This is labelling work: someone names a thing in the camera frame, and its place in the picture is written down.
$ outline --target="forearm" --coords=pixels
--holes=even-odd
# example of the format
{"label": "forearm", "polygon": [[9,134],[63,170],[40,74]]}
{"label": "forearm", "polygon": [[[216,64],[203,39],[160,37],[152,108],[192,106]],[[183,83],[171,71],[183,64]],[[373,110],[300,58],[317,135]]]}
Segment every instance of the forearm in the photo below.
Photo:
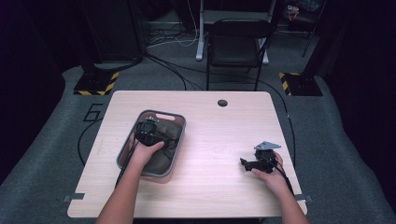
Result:
{"label": "forearm", "polygon": [[300,224],[309,223],[300,205],[295,200],[294,196],[286,191],[279,194],[278,197],[280,202],[280,209],[282,212],[282,223],[284,224]]}
{"label": "forearm", "polygon": [[132,223],[134,205],[142,169],[127,167],[122,179],[114,189],[96,223]]}

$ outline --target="round hole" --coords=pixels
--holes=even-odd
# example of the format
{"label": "round hole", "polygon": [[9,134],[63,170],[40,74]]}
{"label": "round hole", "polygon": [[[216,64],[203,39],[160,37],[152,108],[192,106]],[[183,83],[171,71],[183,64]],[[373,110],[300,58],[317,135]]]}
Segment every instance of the round hole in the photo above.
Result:
{"label": "round hole", "polygon": [[224,107],[224,106],[226,106],[227,104],[228,104],[228,102],[227,102],[226,100],[219,100],[219,101],[218,101],[218,105],[219,105],[219,106]]}

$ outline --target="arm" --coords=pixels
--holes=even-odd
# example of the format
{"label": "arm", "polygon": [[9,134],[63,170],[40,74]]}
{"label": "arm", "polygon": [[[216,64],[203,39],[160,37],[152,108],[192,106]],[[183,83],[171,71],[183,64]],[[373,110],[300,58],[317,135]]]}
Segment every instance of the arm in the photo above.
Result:
{"label": "arm", "polygon": [[96,223],[132,223],[134,220],[134,204],[140,175],[152,154],[163,147],[163,142],[152,147],[138,143],[134,154],[119,184],[114,189],[102,209]]}
{"label": "arm", "polygon": [[[276,152],[275,154],[278,161],[278,168],[282,169],[282,158]],[[294,199],[294,195],[291,194],[285,178],[277,169],[275,169],[271,174],[267,174],[257,169],[252,169],[251,173],[261,178],[279,199],[282,222],[284,224],[309,223],[309,220],[306,218],[303,210],[301,210],[300,205]]]}

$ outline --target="black object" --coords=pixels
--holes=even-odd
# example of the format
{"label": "black object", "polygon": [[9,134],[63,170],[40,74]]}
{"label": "black object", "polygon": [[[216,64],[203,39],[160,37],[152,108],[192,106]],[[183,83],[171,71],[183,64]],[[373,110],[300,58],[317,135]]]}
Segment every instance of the black object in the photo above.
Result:
{"label": "black object", "polygon": [[149,20],[141,13],[142,0],[79,0],[103,62],[143,59]]}
{"label": "black object", "polygon": [[323,6],[320,22],[320,39],[300,76],[285,76],[291,95],[322,96],[314,76],[318,73],[336,38],[343,34],[349,20],[349,6],[343,1],[330,1]]}
{"label": "black object", "polygon": [[271,1],[204,0],[204,5],[205,5],[205,10],[240,11],[240,12],[268,12],[271,7]]}
{"label": "black object", "polygon": [[116,186],[120,183],[120,180],[121,180],[123,174],[125,173],[126,167],[128,166],[129,161],[130,161],[131,158],[132,158],[132,155],[134,155],[134,148],[135,148],[135,147],[136,147],[136,138],[135,138],[135,136],[134,136],[134,140],[132,141],[132,147],[131,147],[131,149],[128,151],[128,155],[127,155],[127,157],[126,157],[126,160],[125,160],[124,164],[123,164],[122,167],[121,167],[119,177],[117,178],[117,181],[116,181]]}
{"label": "black object", "polygon": [[273,169],[277,166],[276,156],[272,149],[267,150],[256,150],[254,154],[257,161],[246,161],[240,159],[243,166],[245,166],[246,171],[251,171],[251,169],[256,168],[261,171],[265,171],[267,174],[271,174]]}
{"label": "black object", "polygon": [[375,173],[396,214],[396,23],[393,21],[396,21],[394,1],[351,2],[349,25],[334,68],[325,81],[337,104],[343,131]]}
{"label": "black object", "polygon": [[146,147],[154,146],[161,141],[164,141],[164,147],[167,147],[169,141],[154,135],[157,132],[157,125],[155,122],[156,120],[153,117],[146,118],[144,121],[139,122],[136,127],[136,139]]}
{"label": "black object", "polygon": [[170,2],[187,32],[199,29],[201,0],[174,0]]}
{"label": "black object", "polygon": [[257,68],[254,91],[257,90],[266,43],[260,46],[258,38],[273,32],[270,22],[264,20],[225,19],[213,23],[207,42],[206,90],[209,90],[210,66]]}
{"label": "black object", "polygon": [[245,166],[246,171],[251,171],[251,169],[256,168],[258,170],[264,171],[267,174],[271,174],[274,171],[274,168],[277,169],[285,178],[286,184],[288,185],[288,188],[291,192],[291,194],[294,195],[293,187],[291,186],[291,183],[289,181],[289,178],[286,176],[285,171],[280,170],[277,165],[277,160],[276,160],[276,155],[272,149],[265,149],[265,150],[259,150],[256,149],[256,153],[254,154],[256,157],[257,161],[246,161],[242,158],[240,158],[241,163],[243,166]]}
{"label": "black object", "polygon": [[[303,52],[303,56],[305,56],[306,51],[311,43],[312,37],[318,31],[318,24],[322,17],[324,8],[326,7],[327,0],[323,2],[323,4],[319,7],[317,11],[308,11],[300,8],[297,17],[294,20],[289,21],[289,30],[294,31],[308,31],[308,41],[305,45],[305,49]],[[283,17],[288,20],[289,15],[285,10]]]}
{"label": "black object", "polygon": [[94,66],[92,58],[82,45],[78,34],[69,38],[78,55],[84,74],[74,88],[76,94],[84,91],[108,94],[113,75],[135,66],[143,60],[149,33],[148,22],[139,11],[139,0],[92,1],[81,0],[80,6],[89,24],[100,61],[129,63],[120,69],[106,70]]}
{"label": "black object", "polygon": [[[62,99],[65,81],[36,22],[36,7],[48,5],[36,2],[32,8],[18,0],[1,1],[0,5],[0,90],[1,102],[7,106],[0,121],[1,185]],[[26,172],[21,181],[35,177],[36,173]],[[3,211],[0,219],[6,222]]]}

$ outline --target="black curtain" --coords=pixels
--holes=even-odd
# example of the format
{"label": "black curtain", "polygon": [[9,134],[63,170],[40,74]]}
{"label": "black curtain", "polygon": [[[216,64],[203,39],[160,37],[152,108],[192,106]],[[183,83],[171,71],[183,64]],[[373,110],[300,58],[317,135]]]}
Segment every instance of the black curtain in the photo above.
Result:
{"label": "black curtain", "polygon": [[0,3],[0,183],[61,99],[63,70],[77,64],[64,38],[59,37],[61,33],[56,32],[60,24],[54,8],[44,7],[42,1],[35,3],[35,8],[21,0]]}
{"label": "black curtain", "polygon": [[79,0],[21,0],[31,21],[62,71],[87,63],[99,63],[92,33]]}
{"label": "black curtain", "polygon": [[396,211],[396,14],[393,1],[359,1],[325,77],[344,129]]}

